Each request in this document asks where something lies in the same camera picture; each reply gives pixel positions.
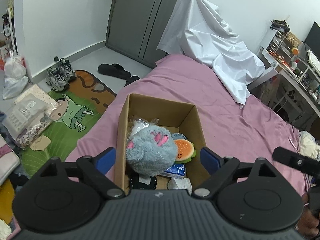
hand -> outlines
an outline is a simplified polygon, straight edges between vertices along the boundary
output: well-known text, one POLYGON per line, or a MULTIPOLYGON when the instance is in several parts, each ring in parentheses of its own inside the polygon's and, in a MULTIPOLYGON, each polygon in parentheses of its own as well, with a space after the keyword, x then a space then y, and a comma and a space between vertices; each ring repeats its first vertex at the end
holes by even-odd
MULTIPOLYGON (((308 194, 305 193, 302 196, 302 201, 304 204, 308 203, 308 194)), ((297 224, 297 230, 300 234, 307 237, 317 236, 319 233, 319 229, 317 226, 319 225, 319 219, 314 217, 308 209, 308 207, 304 207, 302 216, 297 224)))

paper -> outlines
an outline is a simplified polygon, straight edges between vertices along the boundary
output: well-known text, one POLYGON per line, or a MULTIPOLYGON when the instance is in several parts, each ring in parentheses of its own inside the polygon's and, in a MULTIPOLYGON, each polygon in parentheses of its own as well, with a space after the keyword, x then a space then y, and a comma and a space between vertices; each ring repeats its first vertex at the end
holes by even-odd
POLYGON ((6 240, 11 234, 11 228, 0 219, 0 240, 6 240))
POLYGON ((51 140, 48 137, 41 135, 30 145, 30 148, 34 151, 44 151, 50 143, 51 140))
POLYGON ((177 0, 157 49, 185 54, 212 68, 242 105, 250 96, 247 85, 265 71, 263 62, 220 17, 218 6, 207 0, 177 0))
POLYGON ((151 178, 148 175, 141 175, 139 174, 139 182, 144 183, 146 185, 150 185, 151 178))

door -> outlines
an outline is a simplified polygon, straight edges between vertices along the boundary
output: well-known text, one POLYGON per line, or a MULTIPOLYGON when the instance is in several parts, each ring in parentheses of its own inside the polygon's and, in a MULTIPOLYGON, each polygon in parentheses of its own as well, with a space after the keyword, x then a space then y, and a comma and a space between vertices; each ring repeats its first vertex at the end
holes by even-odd
POLYGON ((166 53, 156 50, 177 0, 113 0, 106 46, 151 68, 166 53))
POLYGON ((160 60, 166 55, 166 52, 160 49, 157 50, 156 48, 159 44, 162 33, 170 19, 176 1, 177 0, 161 1, 151 33, 147 38, 144 39, 147 47, 145 50, 143 50, 142 47, 141 53, 143 54, 141 54, 140 57, 148 66, 151 66, 152 68, 156 67, 156 61, 160 60))

gray plush toy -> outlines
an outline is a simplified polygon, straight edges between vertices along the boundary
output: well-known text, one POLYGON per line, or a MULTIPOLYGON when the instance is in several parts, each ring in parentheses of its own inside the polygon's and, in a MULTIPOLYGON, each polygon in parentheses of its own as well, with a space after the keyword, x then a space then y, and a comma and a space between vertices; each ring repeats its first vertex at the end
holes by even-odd
POLYGON ((142 175, 156 176, 170 168, 176 160, 178 148, 170 132, 150 125, 129 136, 126 159, 131 168, 142 175))

storage box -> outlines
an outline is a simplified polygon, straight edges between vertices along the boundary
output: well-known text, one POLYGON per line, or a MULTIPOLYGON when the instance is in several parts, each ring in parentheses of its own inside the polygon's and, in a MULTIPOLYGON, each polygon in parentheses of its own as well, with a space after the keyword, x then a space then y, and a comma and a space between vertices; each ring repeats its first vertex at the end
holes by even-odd
MULTIPOLYGON (((116 147, 115 184, 125 192, 129 191, 128 175, 132 172, 126 165, 125 150, 127 136, 131 131, 131 116, 138 116, 147 121, 159 119, 158 125, 171 133, 182 133, 195 145, 197 152, 192 161, 186 163, 187 177, 195 188, 209 178, 209 173, 200 163, 200 150, 206 146, 204 135, 195 105, 154 98, 139 94, 128 95, 119 117, 118 139, 116 147)), ((170 178, 157 176, 157 189, 167 189, 170 178)))

